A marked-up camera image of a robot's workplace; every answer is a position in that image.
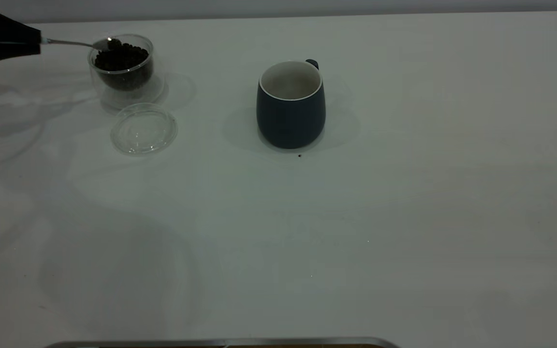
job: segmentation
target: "coffee beans in spoon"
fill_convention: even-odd
[[[108,48],[108,51],[100,51],[93,61],[96,68],[107,71],[99,72],[100,79],[107,86],[130,91],[143,87],[150,80],[153,64],[151,60],[146,62],[150,55],[146,49],[118,39],[109,41]]]

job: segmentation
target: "mug handle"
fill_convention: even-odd
[[[315,68],[318,68],[319,70],[319,64],[316,61],[312,59],[307,59],[306,62],[312,64]]]

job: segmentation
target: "mug rim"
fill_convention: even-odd
[[[277,65],[281,65],[281,64],[285,64],[285,63],[300,63],[300,64],[305,64],[307,66],[310,66],[311,68],[313,68],[315,70],[315,72],[317,73],[318,77],[319,77],[319,85],[318,87],[315,89],[314,92],[312,92],[311,94],[305,96],[305,97],[301,97],[301,98],[296,98],[296,99],[285,99],[285,98],[279,98],[275,95],[272,95],[271,93],[269,93],[267,90],[265,90],[263,84],[261,83],[261,80],[263,79],[264,75],[272,68],[274,68]],[[261,90],[264,91],[264,93],[266,95],[268,95],[269,97],[272,97],[274,99],[277,99],[279,101],[286,101],[286,102],[296,102],[296,101],[303,101],[304,99],[310,98],[313,95],[315,95],[317,92],[319,92],[319,90],[321,89],[321,86],[323,86],[323,77],[321,75],[321,73],[319,72],[319,69],[316,68],[313,64],[307,62],[307,61],[293,61],[293,60],[289,60],[289,61],[282,61],[282,62],[277,62],[276,64],[274,64],[273,66],[270,66],[269,68],[267,68],[259,77],[259,86],[261,88]]]

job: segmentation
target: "spoon handle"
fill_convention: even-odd
[[[93,48],[92,45],[83,42],[53,40],[50,38],[42,38],[42,44],[73,44],[75,46],[85,46]]]

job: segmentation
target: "white table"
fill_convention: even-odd
[[[179,134],[116,152],[82,48],[0,62],[0,348],[557,347],[557,13],[39,28],[151,38]],[[269,148],[257,78],[307,58],[323,137]]]

